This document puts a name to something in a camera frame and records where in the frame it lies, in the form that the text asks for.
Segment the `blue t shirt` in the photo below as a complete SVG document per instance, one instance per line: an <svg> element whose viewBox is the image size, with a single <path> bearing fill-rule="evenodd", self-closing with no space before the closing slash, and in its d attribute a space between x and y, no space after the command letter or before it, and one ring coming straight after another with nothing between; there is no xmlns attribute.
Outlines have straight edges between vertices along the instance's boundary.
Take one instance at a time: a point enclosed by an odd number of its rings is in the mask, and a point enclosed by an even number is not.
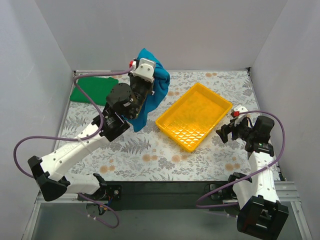
<svg viewBox="0 0 320 240"><path fill-rule="evenodd" d="M130 119L128 122L133 126L135 133L141 131L147 124L148 114L155 110L160 103L163 101L165 96L168 94L170 85L170 74L163 67L161 62L146 48L143 48L138 54L137 59L141 58L149 59L156 63L154 70L154 85L153 85L153 95L149 95L136 119Z"/></svg>

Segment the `yellow plastic tray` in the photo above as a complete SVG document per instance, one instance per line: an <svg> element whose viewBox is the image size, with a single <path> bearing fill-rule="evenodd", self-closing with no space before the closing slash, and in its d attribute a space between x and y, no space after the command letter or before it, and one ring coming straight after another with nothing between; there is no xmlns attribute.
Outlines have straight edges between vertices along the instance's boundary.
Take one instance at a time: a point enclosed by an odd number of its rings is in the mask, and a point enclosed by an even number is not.
<svg viewBox="0 0 320 240"><path fill-rule="evenodd" d="M196 83L155 124L185 151L193 152L232 106L230 101Z"/></svg>

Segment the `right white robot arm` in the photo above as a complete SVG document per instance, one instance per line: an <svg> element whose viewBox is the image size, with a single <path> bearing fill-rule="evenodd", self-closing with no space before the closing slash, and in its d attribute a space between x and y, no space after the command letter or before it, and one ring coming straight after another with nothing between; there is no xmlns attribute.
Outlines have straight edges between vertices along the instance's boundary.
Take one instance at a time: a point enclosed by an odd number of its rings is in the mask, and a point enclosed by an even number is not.
<svg viewBox="0 0 320 240"><path fill-rule="evenodd" d="M269 140L275 122L263 115L256 119L253 126L250 126L250 122L248 117L233 119L216 131L223 143L228 141L228 134L231 134L232 140L241 139L245 142L253 173L246 177L234 172L228 178L230 184L226 186L226 192L230 198L238 201L239 232L262 240L276 240L289 216L289 210L281 204L277 195L270 166L275 153Z"/></svg>

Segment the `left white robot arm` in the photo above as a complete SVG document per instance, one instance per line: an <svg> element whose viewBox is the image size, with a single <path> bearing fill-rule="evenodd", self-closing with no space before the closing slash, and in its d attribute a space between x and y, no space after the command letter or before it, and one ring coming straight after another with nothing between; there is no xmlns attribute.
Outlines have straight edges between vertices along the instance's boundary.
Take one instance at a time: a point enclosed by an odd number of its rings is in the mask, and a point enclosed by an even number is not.
<svg viewBox="0 0 320 240"><path fill-rule="evenodd" d="M103 116L96 116L78 135L54 152L28 160L34 179L45 201L60 198L65 193L81 193L94 200L112 196L107 182L98 173L78 175L69 169L95 150L112 142L130 128L127 120L136 119L149 94L154 78L129 73L130 83L116 84L106 97Z"/></svg>

